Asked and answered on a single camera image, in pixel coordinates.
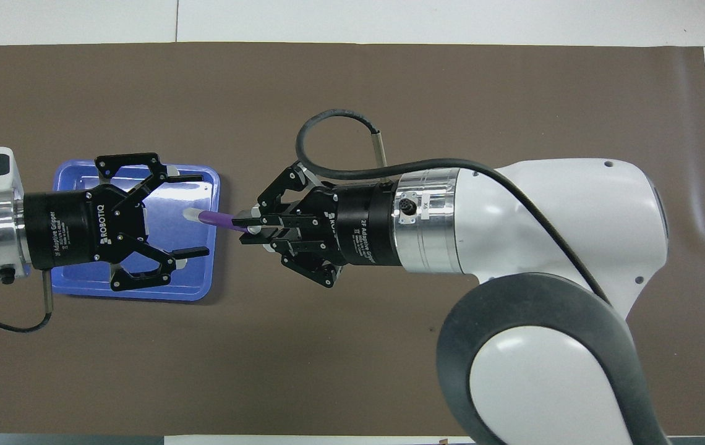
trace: robotiq logo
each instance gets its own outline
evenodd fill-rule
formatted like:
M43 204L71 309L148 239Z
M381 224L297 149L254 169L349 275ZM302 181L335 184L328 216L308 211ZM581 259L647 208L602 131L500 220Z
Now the robotiq logo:
M330 231L333 232L333 234L336 234L336 214L335 213L328 213L327 211L322 212L325 214L325 217L330 220Z
M108 226L105 219L105 205L97 206L97 223L100 228L100 244L113 244L108 237Z

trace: purple marker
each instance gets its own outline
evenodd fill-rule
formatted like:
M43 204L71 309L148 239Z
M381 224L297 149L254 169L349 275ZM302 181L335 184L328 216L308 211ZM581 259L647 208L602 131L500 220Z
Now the purple marker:
M217 211L200 210L197 208L186 208L182 211L182 216L188 221L218 226L230 231L250 233L248 228L233 225L231 223L233 216L228 213L218 213Z

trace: plastic tray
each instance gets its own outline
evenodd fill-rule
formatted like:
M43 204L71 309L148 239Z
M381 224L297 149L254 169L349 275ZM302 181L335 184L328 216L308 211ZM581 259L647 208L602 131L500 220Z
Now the plastic tray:
M180 166L180 174L200 174L202 182L163 184L143 202L147 206L149 243L163 250L204 245L209 256L188 259L186 267L171 273L171 282L165 286L137 290L114 291L109 284L109 265L106 262L87 263L53 268L53 291L60 294L90 295L123 299L155 299L196 301L209 291L212 284L212 263L215 257L216 228L191 222L182 217L189 206L218 211L220 177L206 166ZM111 180L120 189L129 190L149 175L144 166L126 166ZM92 189L99 184L95 163L88 160L67 161L56 170L54 190ZM128 271L146 271L157 263L133 253L122 263Z

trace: brown paper backdrop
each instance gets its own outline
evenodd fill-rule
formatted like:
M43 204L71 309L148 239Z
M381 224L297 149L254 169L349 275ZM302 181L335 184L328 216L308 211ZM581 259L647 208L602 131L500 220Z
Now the brown paper backdrop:
M705 434L705 65L701 48L307 43L0 47L0 145L25 189L62 161L154 150L209 164L239 211L294 158L304 119L351 108L392 163L608 157L657 183L669 263L629 317L669 434ZM355 123L309 140L371 166ZM435 380L464 276L350 267L333 290L219 233L195 304L56 296L42 332L0 332L0 433L463 434ZM41 316L38 277L0 318Z

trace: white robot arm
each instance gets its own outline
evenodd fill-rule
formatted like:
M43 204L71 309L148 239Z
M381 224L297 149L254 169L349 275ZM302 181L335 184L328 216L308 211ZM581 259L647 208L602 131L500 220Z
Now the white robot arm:
M477 276L443 324L437 367L449 408L478 443L667 443L624 322L667 255L660 198L640 169L609 159L325 169L302 139L331 116L367 125L382 151L380 132L358 113L309 119L298 163L232 220L248 228L243 244L280 253L324 287L347 264ZM335 185L312 173L401 175ZM282 203L287 189L310 191Z

